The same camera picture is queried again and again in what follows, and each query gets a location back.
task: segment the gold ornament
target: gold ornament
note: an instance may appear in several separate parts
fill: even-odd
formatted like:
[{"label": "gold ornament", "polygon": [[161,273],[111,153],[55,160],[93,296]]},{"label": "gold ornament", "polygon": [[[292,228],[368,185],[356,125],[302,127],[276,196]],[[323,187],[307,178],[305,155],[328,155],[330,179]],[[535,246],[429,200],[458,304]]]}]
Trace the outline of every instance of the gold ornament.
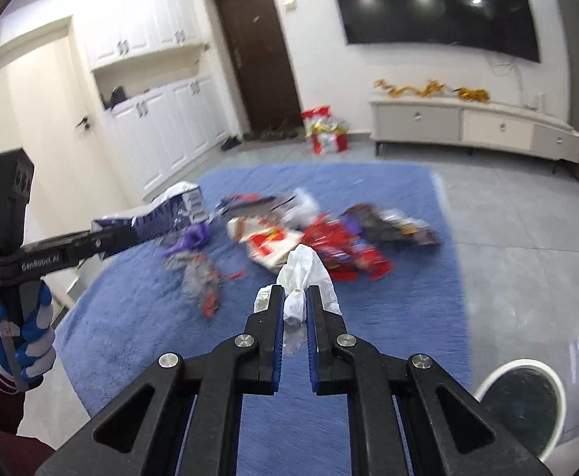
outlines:
[{"label": "gold ornament", "polygon": [[[444,91],[446,90],[446,84],[440,84],[439,81],[435,80],[428,81],[428,84],[424,89],[417,89],[412,85],[397,87],[395,85],[389,84],[389,82],[385,81],[384,79],[379,79],[379,81],[375,81],[373,83],[373,87],[384,89],[390,96],[394,98],[403,95],[405,92],[411,92],[417,96],[430,98],[431,96],[435,96],[437,94],[444,94]],[[460,87],[453,90],[452,92],[457,93],[459,98],[461,98],[462,100],[475,100],[482,103],[488,103],[490,101],[490,93],[488,93],[488,91],[485,89],[471,89],[469,87]]]}]

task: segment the carpet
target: carpet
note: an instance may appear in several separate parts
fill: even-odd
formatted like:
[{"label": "carpet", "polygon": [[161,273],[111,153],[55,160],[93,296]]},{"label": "carpet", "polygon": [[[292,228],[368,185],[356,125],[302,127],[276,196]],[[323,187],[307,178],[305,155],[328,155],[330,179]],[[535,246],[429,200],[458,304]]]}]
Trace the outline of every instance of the carpet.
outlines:
[{"label": "carpet", "polygon": [[[350,333],[385,354],[424,352],[463,386],[469,383],[467,318],[455,247],[431,179],[408,163],[261,165],[205,175],[200,186],[208,209],[231,193],[271,194],[306,188],[323,210],[342,213],[361,202],[397,207],[426,220],[438,248],[381,246],[394,269],[378,281],[365,276],[335,283]],[[165,270],[161,247],[151,242],[123,252],[80,298],[57,331],[56,348],[67,375],[93,416],[164,352],[184,358],[209,352],[243,332],[253,301],[276,276],[255,265],[245,247],[213,224],[203,249],[224,275],[223,302],[212,319],[201,316]],[[282,362],[274,397],[243,399],[238,474],[349,474],[349,425],[344,396],[311,392],[307,345]]]}]

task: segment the hand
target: hand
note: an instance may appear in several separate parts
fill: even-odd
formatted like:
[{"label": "hand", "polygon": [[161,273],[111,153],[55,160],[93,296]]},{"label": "hand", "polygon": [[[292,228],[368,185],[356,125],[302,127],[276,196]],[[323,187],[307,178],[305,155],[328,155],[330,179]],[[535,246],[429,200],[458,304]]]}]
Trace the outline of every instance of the hand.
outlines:
[{"label": "hand", "polygon": [[[6,317],[7,310],[0,301],[0,323]],[[22,336],[25,341],[16,351],[16,362],[22,369],[21,379],[31,383],[48,372],[56,360],[56,351],[52,344],[56,338],[50,327],[54,317],[52,294],[47,284],[42,283],[38,294],[36,308],[25,318]],[[15,338],[21,333],[18,326],[9,323],[10,335]],[[14,382],[12,370],[3,349],[0,334],[0,377]]]}]

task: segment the triangular cutout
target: triangular cutout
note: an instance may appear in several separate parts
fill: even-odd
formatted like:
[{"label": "triangular cutout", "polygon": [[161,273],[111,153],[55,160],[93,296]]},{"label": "triangular cutout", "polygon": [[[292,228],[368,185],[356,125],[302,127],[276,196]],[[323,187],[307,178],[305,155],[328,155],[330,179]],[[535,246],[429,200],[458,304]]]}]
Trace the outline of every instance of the triangular cutout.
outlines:
[{"label": "triangular cutout", "polygon": [[120,453],[130,453],[154,394],[152,386],[143,386],[110,420],[98,428],[94,440]]},{"label": "triangular cutout", "polygon": [[492,431],[471,414],[450,390],[438,386],[436,393],[457,451],[468,455],[495,441]]}]

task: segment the gloved hand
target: gloved hand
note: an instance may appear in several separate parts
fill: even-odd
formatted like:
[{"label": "gloved hand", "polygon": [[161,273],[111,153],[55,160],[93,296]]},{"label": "gloved hand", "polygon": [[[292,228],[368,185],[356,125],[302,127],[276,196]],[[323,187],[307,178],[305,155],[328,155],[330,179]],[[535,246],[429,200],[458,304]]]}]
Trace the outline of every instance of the gloved hand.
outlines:
[{"label": "gloved hand", "polygon": [[[6,317],[7,310],[0,302],[0,322]],[[16,351],[16,362],[21,367],[21,379],[31,383],[49,371],[56,360],[56,351],[52,344],[56,338],[50,327],[54,317],[52,307],[52,293],[47,284],[42,283],[38,294],[36,308],[26,317],[22,327],[25,342]],[[19,336],[19,327],[9,323],[12,337]],[[0,334],[0,377],[3,380],[14,382],[12,370],[3,349]]]}]

